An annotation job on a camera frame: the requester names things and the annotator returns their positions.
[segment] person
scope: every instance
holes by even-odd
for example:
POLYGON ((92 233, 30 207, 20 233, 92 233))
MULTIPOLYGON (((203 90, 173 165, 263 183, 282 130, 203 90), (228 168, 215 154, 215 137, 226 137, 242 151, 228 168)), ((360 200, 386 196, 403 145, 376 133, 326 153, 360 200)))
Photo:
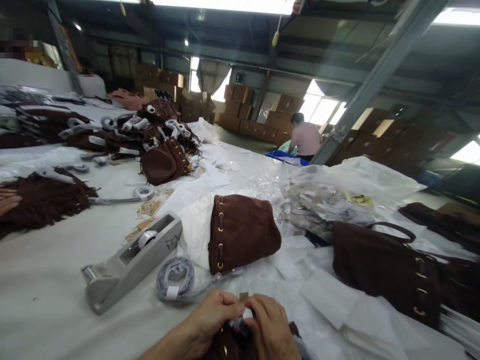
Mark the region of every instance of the person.
POLYGON ((301 360, 285 309, 275 299, 255 294, 243 304, 235 295, 218 289, 211 290, 183 322, 138 360, 201 359, 224 323, 240 318, 245 307, 256 315, 256 319, 246 319, 245 324, 251 329, 258 360, 301 360))
POLYGON ((288 153, 290 154, 296 146, 298 149, 297 156, 309 162, 322 145, 322 135, 314 124, 305 122, 304 115, 301 112, 294 113, 290 121, 293 124, 293 131, 291 132, 288 153))
POLYGON ((17 196, 17 190, 0 187, 0 217, 16 208, 21 200, 22 197, 17 196))

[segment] leather strap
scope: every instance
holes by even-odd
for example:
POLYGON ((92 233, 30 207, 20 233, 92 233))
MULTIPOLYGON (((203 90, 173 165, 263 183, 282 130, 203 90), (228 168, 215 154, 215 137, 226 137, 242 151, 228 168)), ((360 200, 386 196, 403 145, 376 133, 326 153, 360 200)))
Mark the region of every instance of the leather strap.
POLYGON ((395 229, 403 234, 405 234, 406 236, 408 236, 408 239, 404 238, 404 237, 398 237, 398 236, 394 236, 394 235, 390 235, 390 234, 385 234, 386 236, 388 236, 389 238, 393 239, 393 240, 396 240, 402 244, 409 244, 409 243, 412 243, 416 236, 413 232, 411 232, 410 230, 407 230, 406 228, 404 227, 401 227, 401 226, 398 226, 398 225, 395 225, 395 224, 392 224, 390 222, 383 222, 383 221, 380 221, 380 222, 374 222, 373 224, 370 224, 368 225, 366 228, 367 229, 372 229, 375 225, 381 225, 381 226, 385 226, 387 228, 392 228, 392 229, 395 229))

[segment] gold grommet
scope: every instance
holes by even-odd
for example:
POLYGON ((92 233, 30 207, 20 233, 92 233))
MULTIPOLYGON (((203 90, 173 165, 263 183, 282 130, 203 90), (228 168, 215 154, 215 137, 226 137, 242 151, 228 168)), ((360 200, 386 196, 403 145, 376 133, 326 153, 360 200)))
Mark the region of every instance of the gold grommet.
POLYGON ((413 307, 413 310, 420 316, 425 316, 425 311, 419 311, 416 306, 413 307))

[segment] plastic bag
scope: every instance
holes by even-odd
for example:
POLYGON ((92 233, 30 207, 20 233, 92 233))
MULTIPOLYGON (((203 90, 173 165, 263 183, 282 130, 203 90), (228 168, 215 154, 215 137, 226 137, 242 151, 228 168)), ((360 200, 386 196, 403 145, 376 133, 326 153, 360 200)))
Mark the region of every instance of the plastic bag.
POLYGON ((191 130, 202 140, 202 143, 213 144, 216 142, 214 126, 205 121, 203 117, 198 119, 198 124, 192 127, 191 130))

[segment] brown fringe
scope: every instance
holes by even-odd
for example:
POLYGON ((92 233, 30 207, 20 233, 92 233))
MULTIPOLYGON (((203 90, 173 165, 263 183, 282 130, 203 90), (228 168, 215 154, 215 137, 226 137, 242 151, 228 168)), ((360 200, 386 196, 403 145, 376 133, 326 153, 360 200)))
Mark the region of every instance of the brown fringe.
POLYGON ((90 207, 88 198, 98 197, 94 188, 62 168, 55 171, 75 180, 74 184, 52 180, 32 173, 27 178, 3 184, 5 189, 17 190, 23 200, 18 207, 0 216, 0 239, 13 232, 41 229, 90 207))

